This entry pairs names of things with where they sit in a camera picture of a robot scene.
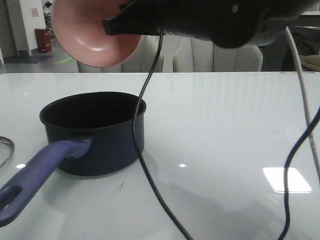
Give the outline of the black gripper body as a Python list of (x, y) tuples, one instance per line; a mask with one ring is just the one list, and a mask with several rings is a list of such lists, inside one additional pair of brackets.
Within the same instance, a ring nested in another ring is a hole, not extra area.
[(222, 48), (264, 46), (314, 0), (163, 0), (159, 24), (166, 34), (212, 41)]

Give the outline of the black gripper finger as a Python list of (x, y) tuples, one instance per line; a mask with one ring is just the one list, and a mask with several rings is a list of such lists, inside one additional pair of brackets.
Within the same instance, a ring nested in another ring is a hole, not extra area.
[(115, 16), (101, 20), (107, 35), (160, 36), (164, 33), (162, 0), (129, 0), (118, 8)]

